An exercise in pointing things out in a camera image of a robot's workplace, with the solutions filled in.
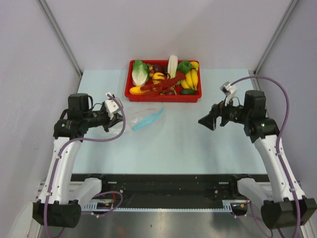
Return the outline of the green toy bell pepper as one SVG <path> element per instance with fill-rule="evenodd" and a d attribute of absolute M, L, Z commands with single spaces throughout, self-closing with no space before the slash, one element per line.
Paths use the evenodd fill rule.
<path fill-rule="evenodd" d="M 192 64 L 188 60 L 183 60 L 181 63 L 178 64 L 177 71 L 180 71 L 183 74 L 187 74 L 192 67 Z"/>

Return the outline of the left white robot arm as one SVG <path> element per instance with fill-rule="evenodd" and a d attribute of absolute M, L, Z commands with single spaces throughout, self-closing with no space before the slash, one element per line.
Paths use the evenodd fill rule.
<path fill-rule="evenodd" d="M 109 185 L 99 178 L 87 178 L 73 192 L 69 191 L 74 163 L 84 141 L 106 142 L 86 138 L 90 128 L 105 132 L 119 122 L 126 123 L 123 106 L 112 93 L 106 94 L 101 108 L 94 110 L 93 98 L 86 93 L 68 97 L 68 107 L 53 128 L 53 156 L 38 200 L 33 204 L 33 219 L 48 227 L 74 228 L 84 206 L 95 196 L 104 198 Z"/>

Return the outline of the white toy radish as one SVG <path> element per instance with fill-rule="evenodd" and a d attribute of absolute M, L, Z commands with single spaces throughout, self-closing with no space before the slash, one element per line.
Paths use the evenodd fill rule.
<path fill-rule="evenodd" d="M 178 57 L 175 55 L 171 55 L 168 60 L 167 65 L 167 73 L 170 76 L 170 78 L 174 78 L 176 76 L 178 67 Z"/>

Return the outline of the clear zip top bag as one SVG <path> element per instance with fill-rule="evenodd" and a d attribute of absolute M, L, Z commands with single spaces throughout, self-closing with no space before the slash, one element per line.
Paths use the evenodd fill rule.
<path fill-rule="evenodd" d="M 124 108 L 125 133 L 136 132 L 161 121 L 165 109 L 165 103 L 136 103 Z"/>

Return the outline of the dark green toy avocado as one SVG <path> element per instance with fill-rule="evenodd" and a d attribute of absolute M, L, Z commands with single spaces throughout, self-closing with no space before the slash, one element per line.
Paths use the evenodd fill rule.
<path fill-rule="evenodd" d="M 183 89 L 180 91 L 180 95 L 195 95 L 196 94 L 196 90 L 194 89 Z"/>

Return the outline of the yellow toy banana bunch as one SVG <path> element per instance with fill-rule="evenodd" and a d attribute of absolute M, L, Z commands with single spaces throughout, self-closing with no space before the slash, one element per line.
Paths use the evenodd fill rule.
<path fill-rule="evenodd" d="M 187 74 L 185 74 L 186 78 L 182 79 L 180 83 L 184 89 L 190 88 L 197 91 L 199 63 L 197 61 L 190 61 L 190 63 L 193 67 Z"/>

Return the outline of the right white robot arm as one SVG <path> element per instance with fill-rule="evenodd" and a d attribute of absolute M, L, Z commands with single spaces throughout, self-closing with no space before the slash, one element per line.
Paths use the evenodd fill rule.
<path fill-rule="evenodd" d="M 221 118 L 220 126 L 230 121 L 242 124 L 262 158 L 271 191 L 260 186 L 250 175 L 240 174 L 230 180 L 229 195 L 234 199 L 244 196 L 259 207 L 262 220 L 269 229 L 302 226 L 316 211 L 317 203 L 306 197 L 292 174 L 282 141 L 278 139 L 279 129 L 275 120 L 266 116 L 265 103 L 264 92 L 249 90 L 243 105 L 221 101 L 214 104 L 198 123 L 211 130 L 216 129 L 217 118 Z"/>

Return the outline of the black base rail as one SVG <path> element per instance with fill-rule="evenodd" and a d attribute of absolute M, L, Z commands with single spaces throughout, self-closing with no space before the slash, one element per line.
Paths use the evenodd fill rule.
<path fill-rule="evenodd" d="M 72 182 L 87 178 L 102 181 L 102 191 L 117 191 L 115 203 L 140 199 L 245 200 L 231 184 L 232 174 L 213 175 L 124 175 L 124 174 L 73 174 Z"/>

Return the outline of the small toy cherry tomatoes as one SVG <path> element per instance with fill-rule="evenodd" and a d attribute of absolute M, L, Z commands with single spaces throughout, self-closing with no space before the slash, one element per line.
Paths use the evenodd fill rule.
<path fill-rule="evenodd" d="M 152 78 L 155 73 L 154 67 L 152 64 L 147 64 L 147 67 L 148 67 L 149 78 Z"/>

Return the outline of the red toy lobster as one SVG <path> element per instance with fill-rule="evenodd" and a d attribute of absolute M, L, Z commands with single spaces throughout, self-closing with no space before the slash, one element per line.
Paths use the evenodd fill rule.
<path fill-rule="evenodd" d="M 176 84 L 180 81 L 186 79 L 186 76 L 181 71 L 177 71 L 176 76 L 174 78 L 167 78 L 164 76 L 164 79 L 157 79 L 158 83 L 147 84 L 140 87 L 142 92 L 145 92 L 146 96 L 156 97 L 161 93 L 165 93 L 170 90 L 171 87 L 176 86 Z"/>

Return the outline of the yellow toy mango slice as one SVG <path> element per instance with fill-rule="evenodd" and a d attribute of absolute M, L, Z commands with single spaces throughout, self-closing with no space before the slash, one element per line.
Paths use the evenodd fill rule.
<path fill-rule="evenodd" d="M 134 86 L 134 87 L 131 87 L 129 89 L 129 93 L 132 94 L 132 95 L 143 95 L 145 94 L 146 92 L 148 92 L 149 90 L 141 90 L 141 87 L 140 86 Z"/>

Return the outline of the dark purple toy onion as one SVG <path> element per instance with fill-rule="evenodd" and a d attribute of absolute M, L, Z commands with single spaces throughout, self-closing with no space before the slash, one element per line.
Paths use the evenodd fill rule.
<path fill-rule="evenodd" d="M 154 73 L 156 73 L 156 72 L 163 73 L 163 67 L 160 64 L 154 64 L 153 71 L 154 71 Z"/>

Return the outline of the green white toy cabbage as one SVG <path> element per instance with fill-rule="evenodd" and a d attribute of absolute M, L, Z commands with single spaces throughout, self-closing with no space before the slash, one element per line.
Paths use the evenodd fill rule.
<path fill-rule="evenodd" d="M 132 68 L 132 81 L 135 86 L 144 86 L 149 79 L 149 68 L 141 60 L 135 60 Z"/>

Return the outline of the red plastic tray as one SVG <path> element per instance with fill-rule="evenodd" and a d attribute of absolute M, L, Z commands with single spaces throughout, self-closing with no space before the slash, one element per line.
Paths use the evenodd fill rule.
<path fill-rule="evenodd" d="M 129 69 L 126 79 L 126 86 L 124 95 L 125 97 L 131 101 L 131 102 L 175 102 L 175 103 L 196 103 L 202 96 L 202 87 L 201 87 L 201 75 L 200 75 L 200 69 L 198 70 L 198 91 L 195 95 L 158 95 L 157 97 L 149 97 L 144 95 L 134 95 L 129 92 L 130 88 L 134 87 L 133 81 L 132 81 L 132 69 L 133 69 L 133 63 L 134 59 L 130 61 L 129 63 Z"/>

